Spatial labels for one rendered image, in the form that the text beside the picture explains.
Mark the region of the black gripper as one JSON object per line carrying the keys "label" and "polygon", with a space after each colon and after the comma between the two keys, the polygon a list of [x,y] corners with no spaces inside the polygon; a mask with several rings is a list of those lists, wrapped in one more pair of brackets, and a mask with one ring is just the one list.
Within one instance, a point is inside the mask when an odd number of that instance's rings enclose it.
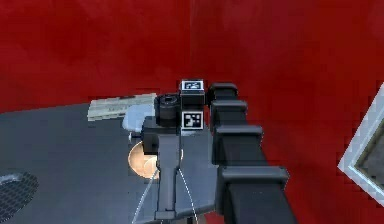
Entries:
{"label": "black gripper", "polygon": [[[154,99],[155,114],[146,116],[142,124],[142,144],[145,155],[157,155],[160,135],[176,135],[180,125],[180,99],[177,94],[163,94]],[[182,178],[184,187],[189,197],[193,216],[188,218],[188,224],[199,224],[192,194],[188,187],[184,173],[181,168],[178,169]],[[156,168],[152,174],[146,188],[136,207],[131,224],[136,224],[145,198],[155,180],[159,170]]]}

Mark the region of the tan round dish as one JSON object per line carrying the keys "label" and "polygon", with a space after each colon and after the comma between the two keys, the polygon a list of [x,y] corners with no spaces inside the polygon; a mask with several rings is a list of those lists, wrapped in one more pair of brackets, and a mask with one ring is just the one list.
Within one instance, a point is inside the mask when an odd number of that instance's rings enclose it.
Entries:
{"label": "tan round dish", "polygon": [[183,150],[165,150],[156,155],[145,155],[143,143],[134,144],[128,154],[127,161],[132,171],[145,179],[157,180],[163,168],[178,168],[183,160]]}

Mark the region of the pale blue lumpy object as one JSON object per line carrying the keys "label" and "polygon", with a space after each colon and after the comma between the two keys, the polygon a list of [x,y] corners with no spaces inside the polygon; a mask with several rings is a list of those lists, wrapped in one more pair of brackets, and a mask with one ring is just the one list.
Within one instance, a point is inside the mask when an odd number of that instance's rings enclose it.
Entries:
{"label": "pale blue lumpy object", "polygon": [[126,110],[121,126],[129,138],[133,138],[141,133],[145,118],[154,115],[155,109],[152,104],[132,105]]}

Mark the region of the dark grey round table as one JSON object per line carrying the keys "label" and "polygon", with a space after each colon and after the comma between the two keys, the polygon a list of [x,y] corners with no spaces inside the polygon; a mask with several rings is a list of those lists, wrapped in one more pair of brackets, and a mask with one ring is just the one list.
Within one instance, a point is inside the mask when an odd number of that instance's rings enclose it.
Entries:
{"label": "dark grey round table", "polygon": [[87,119],[79,104],[0,114],[0,173],[38,178],[31,202],[3,224],[131,224],[149,182],[127,157],[122,121]]}

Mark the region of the pale folded newspaper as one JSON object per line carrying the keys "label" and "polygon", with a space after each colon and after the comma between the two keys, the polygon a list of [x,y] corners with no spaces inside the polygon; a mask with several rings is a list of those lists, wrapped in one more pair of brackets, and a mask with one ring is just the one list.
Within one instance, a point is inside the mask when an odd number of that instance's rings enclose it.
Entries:
{"label": "pale folded newspaper", "polygon": [[156,93],[147,93],[92,100],[89,104],[87,119],[98,121],[121,118],[130,109],[146,110],[152,107],[156,97]]}

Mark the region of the black mesh bowl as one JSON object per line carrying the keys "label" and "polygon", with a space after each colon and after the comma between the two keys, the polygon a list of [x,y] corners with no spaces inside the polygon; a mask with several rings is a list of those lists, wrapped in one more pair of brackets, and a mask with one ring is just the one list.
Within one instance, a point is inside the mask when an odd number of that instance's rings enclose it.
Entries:
{"label": "black mesh bowl", "polygon": [[10,220],[31,202],[38,187],[38,178],[29,172],[1,172],[0,224]]}

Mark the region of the white framed picture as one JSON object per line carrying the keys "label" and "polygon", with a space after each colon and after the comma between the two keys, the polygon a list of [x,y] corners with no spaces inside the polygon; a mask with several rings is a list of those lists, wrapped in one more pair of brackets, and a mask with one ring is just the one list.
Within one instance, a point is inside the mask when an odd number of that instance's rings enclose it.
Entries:
{"label": "white framed picture", "polygon": [[379,85],[337,168],[384,207],[384,82]]}

